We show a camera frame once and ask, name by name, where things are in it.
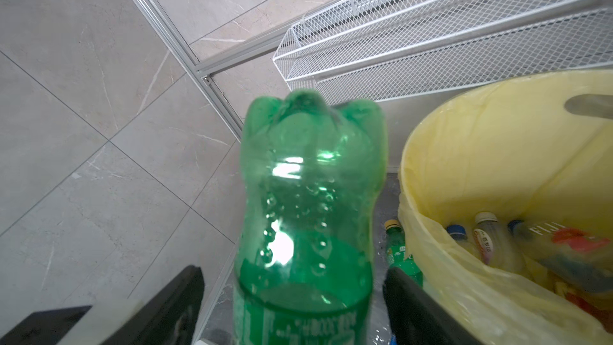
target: yellow bottle cap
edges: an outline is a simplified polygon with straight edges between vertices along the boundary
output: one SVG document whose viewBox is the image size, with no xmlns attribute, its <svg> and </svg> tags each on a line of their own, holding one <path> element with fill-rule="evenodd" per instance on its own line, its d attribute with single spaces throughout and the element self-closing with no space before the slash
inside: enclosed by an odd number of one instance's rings
<svg viewBox="0 0 613 345">
<path fill-rule="evenodd" d="M 402 226 L 400 226 L 400 221 L 398 220 L 388 220 L 385 222 L 385 230 L 388 230 L 389 228 L 393 228 L 395 226 L 402 228 Z"/>
</svg>

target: white bottle cap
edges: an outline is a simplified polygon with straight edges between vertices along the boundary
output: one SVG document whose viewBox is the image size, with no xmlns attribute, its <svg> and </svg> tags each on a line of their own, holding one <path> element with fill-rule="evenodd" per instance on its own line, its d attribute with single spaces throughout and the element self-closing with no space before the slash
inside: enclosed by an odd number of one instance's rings
<svg viewBox="0 0 613 345">
<path fill-rule="evenodd" d="M 498 221 L 496 215 L 492 212 L 479 212 L 474 217 L 474 221 L 479 224 L 482 221 Z"/>
</svg>

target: green bottle with yellow cap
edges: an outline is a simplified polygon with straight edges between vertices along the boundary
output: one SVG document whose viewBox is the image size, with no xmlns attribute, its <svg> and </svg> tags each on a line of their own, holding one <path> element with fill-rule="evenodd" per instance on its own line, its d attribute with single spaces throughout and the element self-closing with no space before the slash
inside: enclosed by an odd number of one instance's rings
<svg viewBox="0 0 613 345">
<path fill-rule="evenodd" d="M 388 220 L 385 222 L 385 231 L 387 234 L 386 255 L 387 264 L 390 268 L 397 266 L 403 272 L 415 280 L 420 287 L 424 286 L 424 274 L 419 270 L 417 264 L 413 260 L 413 255 L 410 254 L 405 259 L 405 233 L 402 231 L 402 226 L 398 220 Z"/>
</svg>

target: blue bottle cap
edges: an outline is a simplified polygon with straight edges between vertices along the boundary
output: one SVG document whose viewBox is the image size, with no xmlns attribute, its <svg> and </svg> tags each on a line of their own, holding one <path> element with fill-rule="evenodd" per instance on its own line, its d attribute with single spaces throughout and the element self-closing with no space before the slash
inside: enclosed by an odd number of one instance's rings
<svg viewBox="0 0 613 345">
<path fill-rule="evenodd" d="M 516 226 L 517 224 L 519 224 L 519 223 L 521 223 L 521 222 L 524 222 L 524 220 L 519 220 L 519 219 L 517 219 L 517 220 L 513 220 L 513 221 L 510 221 L 510 222 L 509 222 L 509 224 L 507 224 L 507 225 L 506 225 L 506 227 L 507 227 L 507 229 L 509 230 L 509 232 L 510 232 L 511 234 L 513 234 L 513 229 L 515 228 L 515 226 Z"/>
<path fill-rule="evenodd" d="M 452 224 L 448 226 L 447 233 L 450 234 L 451 236 L 453 236 L 454 234 L 461 234 L 462 236 L 466 237 L 466 230 L 464 229 L 463 226 L 458 225 L 458 224 Z"/>
</svg>

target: green label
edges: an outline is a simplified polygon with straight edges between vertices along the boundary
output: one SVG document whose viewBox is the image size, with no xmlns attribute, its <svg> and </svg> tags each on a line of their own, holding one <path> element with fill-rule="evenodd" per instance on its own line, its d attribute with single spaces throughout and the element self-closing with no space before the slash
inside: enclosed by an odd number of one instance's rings
<svg viewBox="0 0 613 345">
<path fill-rule="evenodd" d="M 388 265 L 393 265 L 393 264 L 398 264 L 399 262 L 402 262 L 405 260 L 405 251 L 406 251 L 406 246 L 402 245 L 393 245 L 390 248 L 387 249 L 387 264 Z M 413 255 L 409 255 L 409 258 L 407 260 L 412 260 L 413 259 Z"/>
<path fill-rule="evenodd" d="M 368 303 L 347 309 L 306 313 L 265 306 L 234 288 L 234 342 L 237 345 L 354 345 L 366 343 Z"/>
</svg>

